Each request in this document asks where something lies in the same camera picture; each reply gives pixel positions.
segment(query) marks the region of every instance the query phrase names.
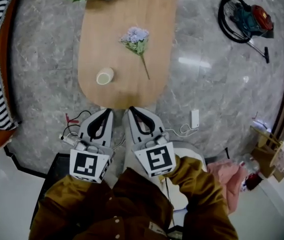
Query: lavender flower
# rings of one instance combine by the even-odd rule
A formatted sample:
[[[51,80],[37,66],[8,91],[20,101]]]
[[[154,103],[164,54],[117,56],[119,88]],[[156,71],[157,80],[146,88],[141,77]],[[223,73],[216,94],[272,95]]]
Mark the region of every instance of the lavender flower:
[[[148,35],[149,32],[146,29],[133,26],[121,37],[120,43],[124,44],[126,48],[141,57],[147,77],[150,79],[143,55],[146,50]]]
[[[149,32],[146,29],[141,29],[139,27],[133,26],[131,27],[127,34],[125,34],[121,39],[120,42],[124,43],[137,43],[139,41],[143,41],[149,35]]]

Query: white charger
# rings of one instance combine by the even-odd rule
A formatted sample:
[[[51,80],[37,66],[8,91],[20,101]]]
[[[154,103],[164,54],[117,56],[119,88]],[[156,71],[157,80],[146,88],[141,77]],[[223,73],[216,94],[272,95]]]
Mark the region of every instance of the white charger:
[[[188,123],[185,123],[180,127],[180,133],[185,134],[185,135],[179,135],[177,132],[175,132],[174,129],[167,129],[167,131],[172,131],[178,137],[186,138],[186,137],[189,137],[190,135],[193,135],[194,133],[198,131],[199,124],[200,124],[200,112],[198,109],[195,109],[191,111],[191,126],[189,126]],[[182,128],[184,126],[187,126],[188,130],[183,131]]]
[[[198,128],[200,124],[200,111],[198,109],[191,111],[191,129]]]

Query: white floor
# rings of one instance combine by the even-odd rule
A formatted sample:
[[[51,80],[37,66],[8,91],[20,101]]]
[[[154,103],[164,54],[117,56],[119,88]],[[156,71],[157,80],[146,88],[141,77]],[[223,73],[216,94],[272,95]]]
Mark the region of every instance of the white floor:
[[[230,220],[240,240],[284,240],[284,217],[260,186],[240,193]]]
[[[0,240],[27,240],[43,178],[16,169],[0,150]]]

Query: white cup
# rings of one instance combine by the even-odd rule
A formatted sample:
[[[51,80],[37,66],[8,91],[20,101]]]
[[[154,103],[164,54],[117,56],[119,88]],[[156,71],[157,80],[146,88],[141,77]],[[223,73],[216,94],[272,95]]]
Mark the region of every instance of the white cup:
[[[99,73],[97,73],[96,82],[99,85],[104,86],[110,83],[113,77],[114,77],[113,69],[110,67],[105,67],[102,70],[100,70]]]

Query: oval wooden table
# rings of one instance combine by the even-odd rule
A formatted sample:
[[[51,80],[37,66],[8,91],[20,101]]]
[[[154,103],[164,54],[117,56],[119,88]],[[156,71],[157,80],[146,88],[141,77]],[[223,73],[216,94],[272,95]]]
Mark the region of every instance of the oval wooden table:
[[[89,0],[82,24],[78,81],[85,96],[112,109],[145,107],[163,91],[170,64],[177,0]],[[148,80],[141,58],[119,39],[130,27],[150,33],[144,53]],[[96,75],[113,68],[111,83],[98,85]]]

